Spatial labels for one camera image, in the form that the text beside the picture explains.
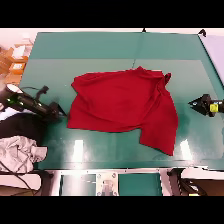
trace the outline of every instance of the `table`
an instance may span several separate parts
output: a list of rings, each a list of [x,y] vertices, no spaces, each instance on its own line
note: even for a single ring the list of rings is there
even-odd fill
[[[142,66],[171,72],[167,85],[179,116],[174,156],[139,144],[140,130],[102,133],[67,129],[67,119],[49,127],[47,158],[39,169],[115,169],[206,165],[224,169],[223,117],[205,117],[187,104],[204,93],[224,98],[223,86],[198,35],[122,32],[38,33],[20,87],[49,87],[41,101],[57,100],[69,112],[75,76]],[[35,90],[27,90],[34,95]],[[73,156],[83,140],[82,156]]]

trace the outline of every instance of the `white wall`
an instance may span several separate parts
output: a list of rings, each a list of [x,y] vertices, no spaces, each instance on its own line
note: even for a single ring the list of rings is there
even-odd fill
[[[202,28],[146,28],[147,32],[197,34]],[[207,35],[224,36],[224,28],[204,28]],[[29,35],[34,42],[38,32],[108,31],[141,32],[142,28],[0,28],[0,46],[4,49],[20,43],[23,35]]]

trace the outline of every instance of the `red cloth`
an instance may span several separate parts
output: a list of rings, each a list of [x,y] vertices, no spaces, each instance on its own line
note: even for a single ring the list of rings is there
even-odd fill
[[[76,77],[68,128],[124,132],[140,128],[140,143],[173,155],[178,117],[165,89],[171,74],[138,67]]]

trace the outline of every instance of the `crumpled cloth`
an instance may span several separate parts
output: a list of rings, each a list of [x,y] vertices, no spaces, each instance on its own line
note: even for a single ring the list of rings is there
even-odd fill
[[[14,173],[28,173],[33,163],[40,162],[47,155],[47,147],[37,147],[36,141],[24,136],[0,139],[0,161]],[[0,171],[8,172],[0,164]]]

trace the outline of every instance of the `red t-shirt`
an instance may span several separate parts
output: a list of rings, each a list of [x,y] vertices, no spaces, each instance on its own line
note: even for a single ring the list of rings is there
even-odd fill
[[[138,67],[76,77],[68,128],[103,132],[142,130],[140,143],[173,155],[178,117],[165,85],[171,74]]]

